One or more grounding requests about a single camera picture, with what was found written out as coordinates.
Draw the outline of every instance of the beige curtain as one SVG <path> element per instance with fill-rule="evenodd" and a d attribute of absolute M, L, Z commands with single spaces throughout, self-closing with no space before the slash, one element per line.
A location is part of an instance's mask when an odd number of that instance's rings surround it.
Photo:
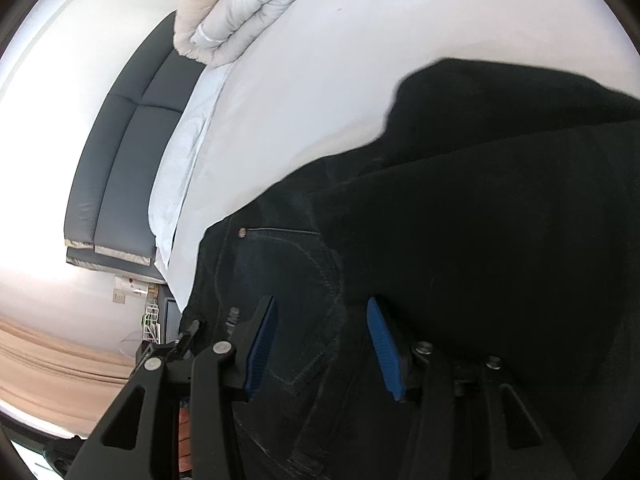
<path fill-rule="evenodd" d="M 91 433 L 133 364 L 0 317 L 0 399 L 72 433 Z"/>

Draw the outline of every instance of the silver screw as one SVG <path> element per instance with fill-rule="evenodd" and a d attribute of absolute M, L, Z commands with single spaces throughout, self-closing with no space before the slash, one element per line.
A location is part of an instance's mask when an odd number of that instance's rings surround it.
<path fill-rule="evenodd" d="M 159 357 L 150 357 L 145 361 L 145 368 L 150 372 L 158 370 L 162 366 L 162 359 Z"/>
<path fill-rule="evenodd" d="M 229 341 L 218 341 L 215 345 L 213 345 L 213 351 L 216 354 L 224 355 L 231 352 L 233 345 Z"/>
<path fill-rule="evenodd" d="M 433 345 L 426 341 L 418 341 L 415 344 L 415 351 L 420 355 L 431 355 L 433 353 Z"/>
<path fill-rule="evenodd" d="M 496 357 L 495 355 L 491 355 L 486 360 L 485 364 L 486 364 L 486 367 L 489 368 L 490 370 L 499 370 L 500 368 L 502 368 L 502 359 L 500 359 L 499 357 Z"/>

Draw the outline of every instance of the blue gripper pad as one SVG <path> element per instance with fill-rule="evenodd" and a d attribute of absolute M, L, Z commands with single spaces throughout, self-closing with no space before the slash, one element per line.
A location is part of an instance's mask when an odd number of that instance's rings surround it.
<path fill-rule="evenodd" d="M 394 396 L 395 400 L 401 400 L 404 397 L 406 387 L 402 380 L 400 354 L 376 298 L 369 298 L 367 303 L 367 326 L 373 341 L 373 348 L 378 356 L 386 389 Z"/>
<path fill-rule="evenodd" d="M 278 327 L 278 302 L 271 298 L 246 362 L 244 391 L 251 399 L 260 389 Z"/>

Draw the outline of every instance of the gray headboard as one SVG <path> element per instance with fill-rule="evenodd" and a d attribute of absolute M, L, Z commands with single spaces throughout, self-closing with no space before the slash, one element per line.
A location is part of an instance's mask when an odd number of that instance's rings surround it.
<path fill-rule="evenodd" d="M 173 48 L 174 14 L 116 79 L 82 150 L 66 206 L 68 263 L 163 282 L 148 204 L 164 149 L 204 65 Z"/>

